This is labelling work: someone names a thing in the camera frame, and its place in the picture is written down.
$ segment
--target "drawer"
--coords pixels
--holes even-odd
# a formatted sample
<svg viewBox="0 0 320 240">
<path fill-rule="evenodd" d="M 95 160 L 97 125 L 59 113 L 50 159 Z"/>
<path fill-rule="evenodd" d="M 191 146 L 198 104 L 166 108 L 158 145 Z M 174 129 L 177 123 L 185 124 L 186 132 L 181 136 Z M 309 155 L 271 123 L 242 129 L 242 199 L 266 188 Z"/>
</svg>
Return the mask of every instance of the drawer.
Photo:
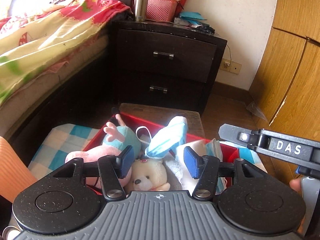
<svg viewBox="0 0 320 240">
<path fill-rule="evenodd" d="M 185 37 L 119 30 L 117 67 L 206 82 L 216 45 Z"/>
<path fill-rule="evenodd" d="M 119 83 L 118 100 L 121 103 L 198 111 L 203 83 L 136 71 L 120 71 L 120 75 L 123 82 Z"/>
</svg>

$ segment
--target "blue cloth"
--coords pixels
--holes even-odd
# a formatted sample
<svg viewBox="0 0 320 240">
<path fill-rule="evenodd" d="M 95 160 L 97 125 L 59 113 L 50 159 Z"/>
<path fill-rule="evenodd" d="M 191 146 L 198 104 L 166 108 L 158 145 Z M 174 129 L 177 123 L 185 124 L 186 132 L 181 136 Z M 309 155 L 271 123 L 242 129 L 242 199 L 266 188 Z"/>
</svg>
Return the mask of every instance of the blue cloth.
<svg viewBox="0 0 320 240">
<path fill-rule="evenodd" d="M 252 153 L 251 153 L 250 149 L 248 149 L 248 148 L 239 148 L 239 157 L 254 164 L 254 159 L 252 157 Z"/>
<path fill-rule="evenodd" d="M 145 155 L 149 158 L 162 159 L 170 149 L 176 153 L 176 148 L 186 143 L 187 131 L 188 123 L 185 117 L 172 118 L 168 125 L 151 139 Z"/>
<path fill-rule="evenodd" d="M 184 20 L 207 20 L 202 17 L 202 15 L 198 12 L 181 12 L 179 14 L 181 19 Z"/>
</svg>

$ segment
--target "teddy bear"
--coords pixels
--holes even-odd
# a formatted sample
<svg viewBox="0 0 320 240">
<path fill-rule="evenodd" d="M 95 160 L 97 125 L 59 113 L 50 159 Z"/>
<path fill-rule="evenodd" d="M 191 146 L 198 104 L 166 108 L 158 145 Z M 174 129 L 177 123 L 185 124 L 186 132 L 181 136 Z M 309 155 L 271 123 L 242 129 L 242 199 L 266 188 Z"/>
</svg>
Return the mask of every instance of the teddy bear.
<svg viewBox="0 0 320 240">
<path fill-rule="evenodd" d="M 167 173 L 162 159 L 135 160 L 131 166 L 132 173 L 128 184 L 124 187 L 127 194 L 133 190 L 167 191 Z"/>
</svg>

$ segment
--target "gray ribbed grip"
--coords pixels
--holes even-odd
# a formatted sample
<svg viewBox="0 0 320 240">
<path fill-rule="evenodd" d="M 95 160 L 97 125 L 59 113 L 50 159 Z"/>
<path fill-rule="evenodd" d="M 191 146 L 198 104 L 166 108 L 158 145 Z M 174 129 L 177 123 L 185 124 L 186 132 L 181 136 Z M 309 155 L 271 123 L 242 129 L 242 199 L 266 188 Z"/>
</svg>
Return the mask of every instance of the gray ribbed grip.
<svg viewBox="0 0 320 240">
<path fill-rule="evenodd" d="M 295 233 L 263 237 L 245 234 L 220 218 L 213 205 L 186 191 L 134 191 L 108 203 L 100 216 L 76 232 L 41 236 L 22 232 L 15 240 L 298 240 Z"/>
</svg>

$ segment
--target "blue surgical mask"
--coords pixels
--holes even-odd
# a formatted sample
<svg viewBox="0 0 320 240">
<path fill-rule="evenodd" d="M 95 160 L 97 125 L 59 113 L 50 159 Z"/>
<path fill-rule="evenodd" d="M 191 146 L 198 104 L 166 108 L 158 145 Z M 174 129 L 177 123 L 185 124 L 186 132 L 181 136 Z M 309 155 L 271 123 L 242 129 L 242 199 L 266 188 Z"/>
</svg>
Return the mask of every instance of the blue surgical mask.
<svg viewBox="0 0 320 240">
<path fill-rule="evenodd" d="M 205 148 L 207 150 L 207 155 L 215 156 L 220 159 L 222 162 L 222 151 L 220 147 L 219 141 L 216 139 L 211 140 L 205 145 Z M 227 188 L 227 183 L 225 178 L 218 178 L 218 183 L 216 187 L 216 194 L 221 194 L 222 191 L 224 191 Z"/>
<path fill-rule="evenodd" d="M 172 118 L 169 124 L 151 139 L 145 155 L 149 158 L 162 159 L 170 149 L 176 153 L 177 146 L 186 143 L 187 131 L 188 123 L 185 117 Z"/>
</svg>

